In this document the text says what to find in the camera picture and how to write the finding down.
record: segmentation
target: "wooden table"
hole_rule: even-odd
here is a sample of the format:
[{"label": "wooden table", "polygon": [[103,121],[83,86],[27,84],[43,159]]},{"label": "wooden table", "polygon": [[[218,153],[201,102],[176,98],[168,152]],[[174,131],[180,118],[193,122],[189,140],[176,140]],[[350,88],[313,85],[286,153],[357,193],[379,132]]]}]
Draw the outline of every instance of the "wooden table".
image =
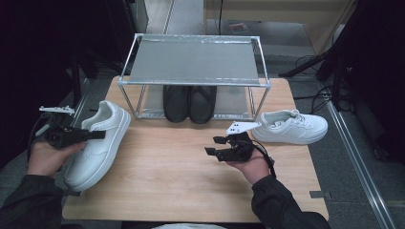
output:
[{"label": "wooden table", "polygon": [[[220,0],[204,0],[204,31],[207,19],[220,18],[220,8]],[[224,0],[222,19],[303,24],[315,53],[320,54],[354,8],[354,0]]]},{"label": "wooden table", "polygon": [[[271,79],[262,111],[294,109],[285,79]],[[126,91],[135,101],[140,86]],[[129,111],[114,78],[106,99]],[[80,197],[68,197],[65,219],[111,219],[188,222],[258,222],[252,213],[251,185],[241,172],[208,156],[204,147],[218,145],[213,136],[226,136],[231,120],[198,125],[189,119],[133,119],[106,176]],[[325,201],[311,198],[319,183],[308,146],[264,144],[275,159],[281,182],[305,211],[329,218]]]}]

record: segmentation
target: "hand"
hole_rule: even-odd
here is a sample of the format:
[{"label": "hand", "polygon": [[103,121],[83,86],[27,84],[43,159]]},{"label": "hand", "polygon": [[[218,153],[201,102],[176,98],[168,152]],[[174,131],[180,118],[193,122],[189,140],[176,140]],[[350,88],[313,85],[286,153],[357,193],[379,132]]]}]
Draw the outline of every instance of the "hand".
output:
[{"label": "hand", "polygon": [[252,156],[247,162],[228,161],[226,164],[240,170],[251,184],[270,175],[267,162],[257,149],[253,150]]},{"label": "hand", "polygon": [[69,161],[69,157],[85,146],[85,142],[73,144],[63,149],[55,149],[48,142],[33,145],[27,175],[39,175],[55,178],[57,170]]}]

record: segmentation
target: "black jacket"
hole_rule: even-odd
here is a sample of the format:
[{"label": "black jacket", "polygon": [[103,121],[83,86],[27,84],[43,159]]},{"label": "black jacket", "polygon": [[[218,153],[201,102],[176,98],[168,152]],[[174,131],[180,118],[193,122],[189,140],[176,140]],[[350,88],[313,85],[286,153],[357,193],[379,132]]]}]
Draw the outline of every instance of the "black jacket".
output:
[{"label": "black jacket", "polygon": [[[272,176],[259,180],[252,190],[252,210],[271,229],[330,228],[320,214],[302,212],[291,192]],[[60,228],[62,196],[53,178],[24,176],[0,209],[0,228]]]}]

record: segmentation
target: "gray floor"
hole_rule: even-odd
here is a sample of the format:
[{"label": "gray floor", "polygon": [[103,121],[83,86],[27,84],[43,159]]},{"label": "gray floor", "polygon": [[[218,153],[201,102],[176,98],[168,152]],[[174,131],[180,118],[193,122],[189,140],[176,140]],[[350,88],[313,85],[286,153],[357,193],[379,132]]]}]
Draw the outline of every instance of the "gray floor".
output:
[{"label": "gray floor", "polygon": [[[170,34],[203,34],[203,1],[202,0],[148,0],[150,24],[148,32]],[[284,73],[298,64],[304,63],[307,58],[301,56],[313,55],[313,50],[306,37],[303,27],[299,24],[271,23],[271,22],[244,22],[247,32],[238,35],[260,35],[264,44],[267,70],[271,77],[278,77],[277,73]],[[207,34],[218,34],[218,21],[208,21]],[[233,34],[226,22],[223,22],[222,34]],[[90,109],[96,109],[98,101],[102,100],[108,90],[111,79],[117,73],[106,67],[99,66],[100,75],[96,80],[83,83],[87,89],[87,96],[83,103],[83,110],[76,119],[76,126],[81,120],[93,115]],[[288,79],[294,96],[315,95],[322,86],[331,85],[328,82],[318,82],[313,76],[314,69],[308,69]],[[303,114],[310,112],[310,100],[296,100],[296,107]],[[384,163],[375,159],[373,147],[363,132],[355,114],[338,113],[343,117],[342,122],[334,118],[331,106],[325,106],[315,113],[323,116],[330,125],[327,135],[320,141],[310,144],[309,150],[318,175],[322,191],[327,194],[326,203],[330,213],[330,226],[332,229],[340,228],[405,228],[405,182],[403,175],[405,167],[399,163]],[[342,128],[348,138],[343,137]],[[367,184],[359,178],[356,167],[353,166],[353,149],[361,156],[366,172],[375,184],[376,192],[386,203],[388,213],[393,223],[381,226],[379,217],[371,204]],[[0,202],[18,185],[26,169],[25,154],[6,166],[0,174]],[[58,185],[64,187],[61,176],[57,179]],[[120,227],[118,221],[80,220],[86,228]]]}]

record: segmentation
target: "glass shelf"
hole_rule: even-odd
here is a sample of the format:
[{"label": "glass shelf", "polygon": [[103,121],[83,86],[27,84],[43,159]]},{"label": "glass shelf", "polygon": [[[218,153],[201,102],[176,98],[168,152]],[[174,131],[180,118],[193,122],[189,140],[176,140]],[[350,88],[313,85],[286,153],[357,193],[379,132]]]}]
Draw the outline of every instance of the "glass shelf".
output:
[{"label": "glass shelf", "polygon": [[[255,52],[261,56],[265,80],[259,80]],[[132,59],[128,77],[125,73]],[[159,87],[162,85],[218,86],[213,119],[235,120],[254,120],[270,89],[258,36],[137,33],[118,85],[132,112],[139,118],[164,118]],[[130,85],[143,85],[135,110],[124,89]],[[265,89],[257,109],[251,87]],[[243,105],[238,109],[229,107],[232,99]],[[241,99],[247,100],[247,106]]]}]

